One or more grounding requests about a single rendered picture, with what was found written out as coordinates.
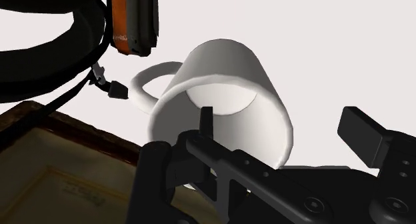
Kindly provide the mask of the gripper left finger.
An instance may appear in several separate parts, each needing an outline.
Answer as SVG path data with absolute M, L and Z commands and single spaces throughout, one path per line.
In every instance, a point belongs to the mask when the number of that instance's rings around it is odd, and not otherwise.
M 171 205 L 176 186 L 190 183 L 223 224 L 334 224 L 330 205 L 250 154 L 213 140 L 213 109 L 176 145 L 145 144 L 137 161 L 125 224 L 198 224 Z

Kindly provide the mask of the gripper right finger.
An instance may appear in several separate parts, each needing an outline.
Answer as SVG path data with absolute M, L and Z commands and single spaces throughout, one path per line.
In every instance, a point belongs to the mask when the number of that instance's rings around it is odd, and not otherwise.
M 358 107 L 344 107 L 338 136 L 378 169 L 369 214 L 376 224 L 416 224 L 416 137 L 388 130 Z

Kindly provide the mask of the white mug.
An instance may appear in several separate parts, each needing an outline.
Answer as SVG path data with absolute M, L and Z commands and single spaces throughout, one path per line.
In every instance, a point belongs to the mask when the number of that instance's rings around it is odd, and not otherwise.
M 184 62 L 151 66 L 132 78 L 129 100 L 150 116 L 150 141 L 175 144 L 198 129 L 202 107 L 213 109 L 213 138 L 266 165 L 283 166 L 293 147 L 289 114 L 260 61 L 244 44 L 214 39 Z

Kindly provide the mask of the orange and grey flat object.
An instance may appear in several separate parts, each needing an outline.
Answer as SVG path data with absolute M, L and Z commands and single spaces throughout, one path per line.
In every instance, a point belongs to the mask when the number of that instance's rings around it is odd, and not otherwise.
M 124 55 L 147 57 L 159 36 L 158 0 L 110 0 L 112 46 Z

